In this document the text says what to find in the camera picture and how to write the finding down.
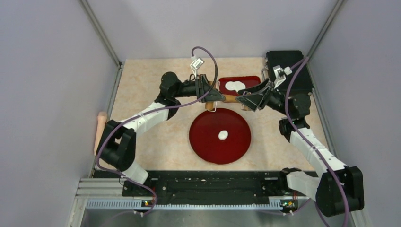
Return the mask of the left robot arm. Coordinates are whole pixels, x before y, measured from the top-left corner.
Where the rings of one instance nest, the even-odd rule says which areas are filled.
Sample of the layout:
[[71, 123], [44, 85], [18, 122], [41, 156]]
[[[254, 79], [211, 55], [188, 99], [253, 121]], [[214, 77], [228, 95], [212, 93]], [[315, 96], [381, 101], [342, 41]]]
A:
[[225, 96], [204, 74], [193, 79], [180, 81], [174, 72], [166, 72], [161, 77], [160, 92], [154, 102], [145, 110], [132, 117], [117, 122], [109, 120], [105, 124], [96, 151], [99, 168], [112, 166], [111, 171], [134, 181], [133, 188], [139, 195], [150, 193], [152, 183], [147, 180], [148, 172], [135, 160], [137, 138], [157, 124], [171, 119], [183, 107], [178, 98], [196, 97], [197, 102], [213, 103], [224, 101]]

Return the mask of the round red tray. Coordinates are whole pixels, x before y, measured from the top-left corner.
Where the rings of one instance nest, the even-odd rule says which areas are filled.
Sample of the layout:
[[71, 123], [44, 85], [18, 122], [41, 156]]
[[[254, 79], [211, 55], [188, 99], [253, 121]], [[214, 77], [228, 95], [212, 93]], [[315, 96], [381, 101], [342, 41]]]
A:
[[239, 160], [252, 141], [250, 126], [237, 112], [218, 108], [204, 111], [189, 129], [191, 148], [201, 159], [225, 165]]

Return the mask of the wooden roller tool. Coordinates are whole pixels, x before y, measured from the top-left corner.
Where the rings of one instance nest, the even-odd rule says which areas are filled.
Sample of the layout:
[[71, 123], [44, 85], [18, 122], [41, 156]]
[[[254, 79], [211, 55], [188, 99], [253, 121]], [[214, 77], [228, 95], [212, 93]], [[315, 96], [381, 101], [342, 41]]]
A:
[[[226, 95], [226, 94], [223, 94], [223, 96], [225, 97], [225, 100], [222, 101], [222, 102], [224, 102], [224, 103], [240, 103], [239, 101], [237, 101], [237, 100], [235, 99], [236, 96], [234, 96], [234, 95]], [[215, 101], [215, 102], [206, 102], [206, 103], [205, 103], [205, 109], [206, 109], [207, 111], [210, 111], [210, 112], [215, 112], [216, 109], [217, 109], [217, 105], [218, 105], [218, 101]], [[242, 104], [241, 110], [243, 110], [243, 111], [250, 111], [251, 109], [250, 109], [249, 107], [245, 106], [244, 104]]]

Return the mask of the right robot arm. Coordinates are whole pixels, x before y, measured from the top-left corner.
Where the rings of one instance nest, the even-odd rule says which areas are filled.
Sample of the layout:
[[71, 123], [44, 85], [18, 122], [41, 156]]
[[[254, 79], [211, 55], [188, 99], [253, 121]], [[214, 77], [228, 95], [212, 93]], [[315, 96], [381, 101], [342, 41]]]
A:
[[305, 117], [310, 114], [311, 100], [307, 94], [289, 96], [264, 81], [238, 91], [236, 101], [252, 111], [269, 107], [285, 114], [279, 121], [279, 131], [297, 148], [314, 168], [312, 177], [296, 168], [282, 170], [278, 191], [290, 195], [293, 191], [312, 199], [326, 217], [362, 210], [365, 207], [363, 174], [357, 166], [348, 166], [337, 159], [315, 136]]

